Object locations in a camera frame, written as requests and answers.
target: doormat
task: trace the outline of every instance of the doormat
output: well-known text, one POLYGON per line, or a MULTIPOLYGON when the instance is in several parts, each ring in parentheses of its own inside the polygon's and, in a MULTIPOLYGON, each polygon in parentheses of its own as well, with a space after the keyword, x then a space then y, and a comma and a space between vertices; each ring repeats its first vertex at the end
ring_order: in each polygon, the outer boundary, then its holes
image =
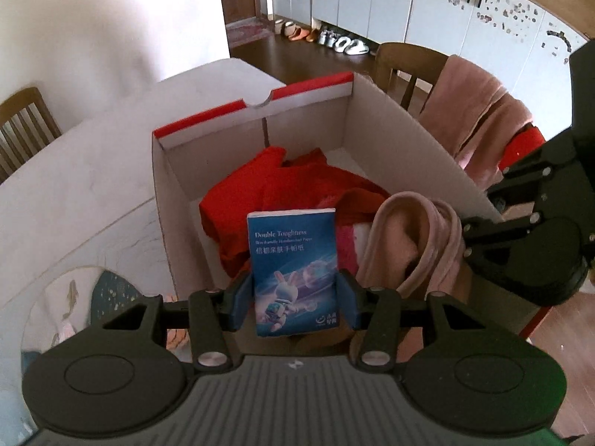
POLYGON ((227 44, 230 49, 274 34, 266 22, 256 17, 229 23, 225 26, 225 31, 227 32, 227 44))

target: wooden floor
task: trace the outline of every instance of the wooden floor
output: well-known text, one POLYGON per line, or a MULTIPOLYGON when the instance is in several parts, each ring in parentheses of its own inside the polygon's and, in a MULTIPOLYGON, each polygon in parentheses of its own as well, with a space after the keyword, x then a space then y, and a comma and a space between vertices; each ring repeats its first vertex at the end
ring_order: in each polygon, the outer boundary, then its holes
MULTIPOLYGON (((279 36, 231 50, 242 59, 286 84, 338 72, 371 74, 370 55, 347 56, 305 41, 279 36)), ((391 80, 389 95, 400 101, 406 82, 391 80)), ((410 113, 419 115, 427 95, 416 88, 410 113)), ((577 294, 553 309, 531 336, 534 345, 550 354, 567 377, 567 394, 553 429, 561 437, 595 432, 595 295, 577 294)))
MULTIPOLYGON (((316 43, 305 40, 292 42, 279 35, 231 49, 230 55, 248 62, 284 84, 345 71, 371 75, 374 69, 374 57, 371 55, 349 56, 316 43)), ((390 83, 389 95, 401 101, 407 82, 395 76, 390 83)), ((411 115, 419 115, 427 97, 420 88, 415 88, 409 106, 411 115)))

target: metal screw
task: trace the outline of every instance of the metal screw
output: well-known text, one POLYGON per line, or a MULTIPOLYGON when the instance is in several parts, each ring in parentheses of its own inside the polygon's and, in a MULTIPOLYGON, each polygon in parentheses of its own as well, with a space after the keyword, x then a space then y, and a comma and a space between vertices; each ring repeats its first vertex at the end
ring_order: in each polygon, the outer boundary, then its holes
POLYGON ((371 350, 362 354, 362 362, 367 366, 382 367, 390 362, 390 356, 382 350, 371 350))
POLYGON ((198 363, 205 367, 219 367, 227 362, 227 356, 221 352, 203 352, 198 356, 198 363))
POLYGON ((504 213, 504 210, 506 209, 506 200, 504 198, 498 197, 492 202, 492 204, 500 214, 504 213))

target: red cloth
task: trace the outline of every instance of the red cloth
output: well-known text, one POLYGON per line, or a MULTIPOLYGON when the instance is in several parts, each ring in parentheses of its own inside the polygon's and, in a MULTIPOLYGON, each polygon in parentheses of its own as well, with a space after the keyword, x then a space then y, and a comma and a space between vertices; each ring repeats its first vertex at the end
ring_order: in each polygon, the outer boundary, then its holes
POLYGON ((372 222, 389 194, 327 164, 320 149, 283 163, 286 150, 269 147, 213 186, 199 204, 202 227, 219 244, 223 269, 235 277, 250 254, 246 216, 253 211, 334 207, 335 224, 372 222))
POLYGON ((530 126, 529 129, 519 132, 508 143, 504 150, 504 156, 502 156, 502 160, 498 164, 498 168, 502 171, 504 168, 512 166, 515 162, 541 147, 544 142, 546 140, 535 126, 530 126))

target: cartoon rabbit illustration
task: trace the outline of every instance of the cartoon rabbit illustration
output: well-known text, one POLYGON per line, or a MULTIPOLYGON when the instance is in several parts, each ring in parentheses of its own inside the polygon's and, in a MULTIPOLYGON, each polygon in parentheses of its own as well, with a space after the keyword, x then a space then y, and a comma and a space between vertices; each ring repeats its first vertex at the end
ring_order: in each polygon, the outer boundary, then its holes
POLYGON ((265 315, 267 321, 273 323, 271 332, 277 332, 285 325, 287 316, 290 313, 296 313, 298 308, 295 306, 295 301, 298 298, 298 280, 297 272, 292 272, 289 275, 289 280, 280 271, 275 272, 275 278, 279 283, 275 289, 275 300, 267 305, 265 315))

